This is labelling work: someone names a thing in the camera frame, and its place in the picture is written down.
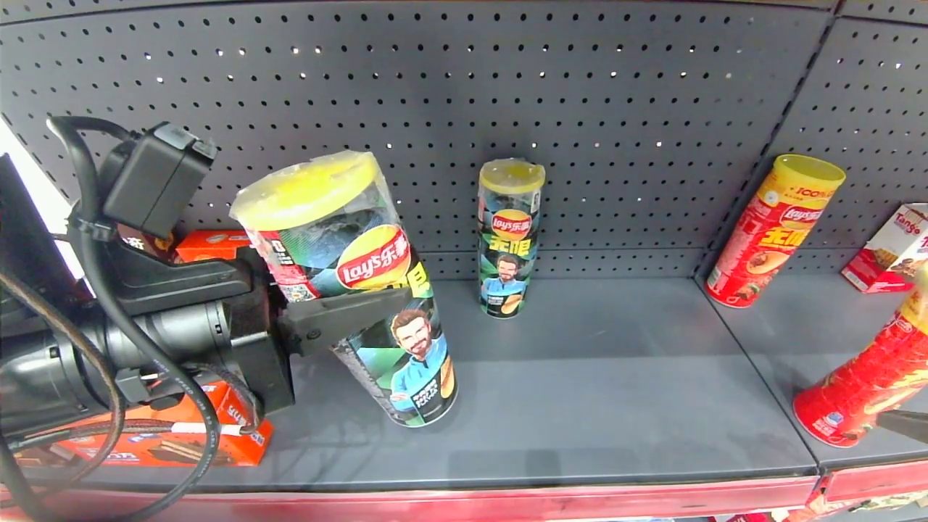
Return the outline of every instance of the qr code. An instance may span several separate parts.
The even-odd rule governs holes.
[[[280,291],[284,293],[287,300],[291,303],[299,301],[310,301],[316,298],[305,285],[302,284],[281,284]]]

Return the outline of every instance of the black cable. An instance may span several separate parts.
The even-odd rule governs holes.
[[[258,400],[258,398],[254,395],[254,392],[248,388],[248,385],[245,384],[245,381],[242,381],[233,372],[217,364],[188,362],[184,364],[184,368],[197,370],[199,372],[212,372],[217,377],[222,379],[227,385],[235,390],[236,393],[238,393],[239,398],[248,403],[248,405],[251,407],[251,419],[247,424],[241,427],[240,433],[250,435],[258,430],[258,427],[261,425],[261,421],[264,419],[264,406],[261,404],[261,401]]]
[[[90,151],[87,149],[86,144],[81,139],[80,134],[75,131],[74,127],[71,127],[71,123],[75,123],[75,126],[78,124],[87,124],[84,128],[88,128],[88,130],[102,129],[104,132],[114,130],[117,133],[120,131],[108,127],[108,122],[94,118],[85,119],[64,116],[49,118],[48,120],[49,128],[51,128],[52,132],[55,132],[65,144],[71,159],[74,161],[75,174],[77,175],[81,190],[83,191],[84,187],[91,188],[92,190],[89,197],[86,194],[81,194],[79,217],[87,222],[96,222],[101,215],[101,204],[97,193],[97,168],[94,166],[93,158],[90,156]],[[219,449],[221,425],[219,424],[219,418],[216,416],[216,410],[213,408],[209,398],[206,397],[206,394],[203,393],[200,386],[181,370],[145,331],[135,324],[135,321],[129,317],[129,314],[126,313],[119,300],[113,294],[106,276],[103,273],[102,263],[100,261],[102,255],[104,255],[104,248],[106,245],[102,241],[95,241],[89,229],[82,230],[79,238],[81,244],[79,245],[80,248],[77,248],[76,251],[81,253],[81,265],[84,268],[84,275],[90,282],[90,286],[94,290],[94,293],[97,295],[97,302],[103,308],[103,311],[113,324],[122,331],[126,338],[155,363],[161,373],[165,373],[180,385],[181,389],[184,390],[187,396],[193,400],[197,409],[200,410],[203,416],[203,424],[206,426],[206,443],[203,454],[200,456],[197,465],[194,466],[193,470],[190,472],[190,475],[149,506],[129,515],[117,517],[118,520],[135,522],[137,520],[149,518],[167,509],[200,482],[200,479],[203,478],[206,471],[209,469],[210,464],[213,463],[213,459]]]
[[[171,421],[147,421],[143,419],[132,419],[125,422],[122,432],[126,433],[167,433],[171,431]],[[14,453],[18,453],[38,446],[49,446],[62,440],[71,440],[78,437],[92,437],[106,433],[110,429],[110,423],[92,423],[82,424],[71,428],[61,428],[55,431],[26,437],[22,440],[15,440],[9,443],[9,448]]]
[[[97,184],[97,168],[94,165],[93,157],[90,155],[90,150],[84,140],[81,139],[78,130],[98,130],[123,140],[131,136],[122,127],[96,118],[52,117],[47,121],[47,125],[64,143],[74,163],[75,175],[78,178],[81,190],[81,204],[77,216],[85,223],[95,224],[102,216],[102,204]],[[97,294],[97,301],[104,312],[135,347],[155,363],[161,373],[174,379],[181,389],[187,393],[197,406],[197,409],[200,410],[206,430],[206,444],[200,460],[184,481],[151,505],[134,513],[113,518],[113,520],[136,522],[149,518],[170,507],[200,481],[218,451],[221,425],[213,405],[206,397],[206,394],[203,393],[203,390],[174,364],[170,357],[158,347],[145,331],[135,324],[113,294],[100,262],[101,256],[105,254],[104,248],[106,245],[101,241],[95,241],[89,228],[82,229],[78,235],[78,241],[80,244],[75,246],[77,247],[76,251],[80,253],[84,275]],[[3,439],[0,439],[0,446],[2,446],[0,448],[2,450],[0,451],[0,462],[3,463],[7,481],[9,482],[7,487],[19,502],[23,511],[35,520],[58,520],[38,501]]]
[[[97,184],[97,167],[94,165],[90,149],[77,129],[97,130],[122,141],[131,138],[129,131],[113,122],[83,116],[52,116],[45,124],[64,144],[74,165],[74,173],[77,175],[81,191],[81,218],[90,222],[97,221],[102,207]]]
[[[103,355],[97,350],[97,347],[87,339],[84,332],[82,332],[77,325],[61,315],[61,313],[52,307],[41,294],[31,289],[25,282],[10,272],[2,264],[0,264],[0,287],[5,288],[23,305],[45,320],[50,328],[68,337],[74,347],[76,347],[100,373],[110,398],[110,409],[112,411],[112,417],[110,419],[111,426],[107,438],[103,441],[103,446],[92,459],[81,466],[77,473],[68,477],[61,483],[54,484],[41,492],[32,491],[29,485],[26,484],[26,488],[32,493],[36,501],[38,501],[41,497],[68,488],[97,469],[97,467],[106,460],[107,455],[112,453],[113,449],[116,447],[116,443],[119,442],[122,427],[125,423],[126,405],[122,393],[116,385],[116,380],[113,377],[109,364],[103,359]],[[0,502],[0,508],[6,508],[13,504],[15,504],[15,502],[3,501]]]

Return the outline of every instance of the potato chip can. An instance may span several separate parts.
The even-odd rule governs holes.
[[[457,382],[432,285],[372,153],[347,150],[265,176],[229,214],[291,302],[408,286],[405,310],[332,351],[401,425],[451,408]]]
[[[813,437],[850,448],[928,385],[928,284],[916,287],[864,351],[793,400],[796,419]]]
[[[480,307],[491,317],[517,316],[538,251],[538,211],[545,167],[495,160],[480,169],[477,258]]]
[[[747,308],[799,248],[844,171],[816,158],[784,154],[738,219],[705,287],[726,307]]]

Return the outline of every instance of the red chip can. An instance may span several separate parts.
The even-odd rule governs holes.
[[[709,295],[727,307],[749,307],[802,244],[844,178],[843,170],[822,160],[777,157],[706,280]]]
[[[850,448],[928,384],[926,274],[867,348],[793,400],[799,423],[813,437]]]

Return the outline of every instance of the pegboard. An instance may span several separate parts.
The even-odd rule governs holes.
[[[102,11],[144,9],[148,7],[180,6],[185,4],[208,4],[211,2],[243,2],[246,0],[5,0],[0,8],[0,23],[26,20],[75,16]],[[752,4],[777,4],[787,6],[827,9],[837,0],[721,0]]]
[[[857,248],[803,248],[790,257],[780,272],[784,274],[834,274],[847,266],[857,251]]]
[[[928,24],[928,3],[923,0],[847,0],[841,6],[841,15]]]
[[[47,111],[212,137],[222,150],[185,214],[192,228],[236,226],[239,187],[347,147],[376,153],[422,252],[473,250],[477,171],[508,156],[548,169],[543,249],[698,249],[828,17],[672,2],[262,2],[40,20],[0,35],[4,118],[70,199]]]
[[[535,260],[534,277],[617,279],[688,277],[702,258],[698,249],[559,250]],[[429,274],[441,280],[476,280],[477,256],[471,253],[423,254]]]
[[[858,249],[899,204],[928,201],[926,111],[925,30],[838,19],[768,154],[847,172],[803,249]]]

